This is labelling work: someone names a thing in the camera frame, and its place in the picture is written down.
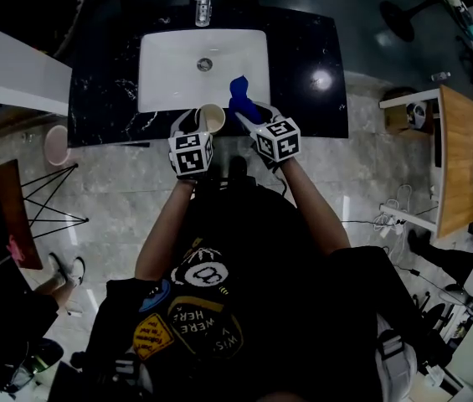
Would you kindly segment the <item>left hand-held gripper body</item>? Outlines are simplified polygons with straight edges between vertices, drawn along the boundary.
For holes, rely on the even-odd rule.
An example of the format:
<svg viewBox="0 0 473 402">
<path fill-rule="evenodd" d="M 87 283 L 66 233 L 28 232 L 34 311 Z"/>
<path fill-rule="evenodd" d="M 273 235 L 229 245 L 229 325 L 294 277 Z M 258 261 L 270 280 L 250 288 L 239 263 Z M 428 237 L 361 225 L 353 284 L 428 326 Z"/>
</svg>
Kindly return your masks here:
<svg viewBox="0 0 473 402">
<path fill-rule="evenodd" d="M 213 138 L 209 131 L 175 131 L 168 139 L 169 160 L 179 179 L 197 179 L 213 159 Z"/>
</svg>

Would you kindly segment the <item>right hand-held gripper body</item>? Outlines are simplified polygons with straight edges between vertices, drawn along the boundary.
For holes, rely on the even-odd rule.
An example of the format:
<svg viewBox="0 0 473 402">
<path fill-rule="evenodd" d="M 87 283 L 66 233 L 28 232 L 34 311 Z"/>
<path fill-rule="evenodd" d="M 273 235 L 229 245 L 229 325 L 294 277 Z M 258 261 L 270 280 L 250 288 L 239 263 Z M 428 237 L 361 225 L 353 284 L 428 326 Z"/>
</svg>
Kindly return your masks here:
<svg viewBox="0 0 473 402">
<path fill-rule="evenodd" d="M 256 151 L 266 165 L 281 164 L 301 152 L 301 131 L 292 118 L 251 126 Z"/>
</svg>

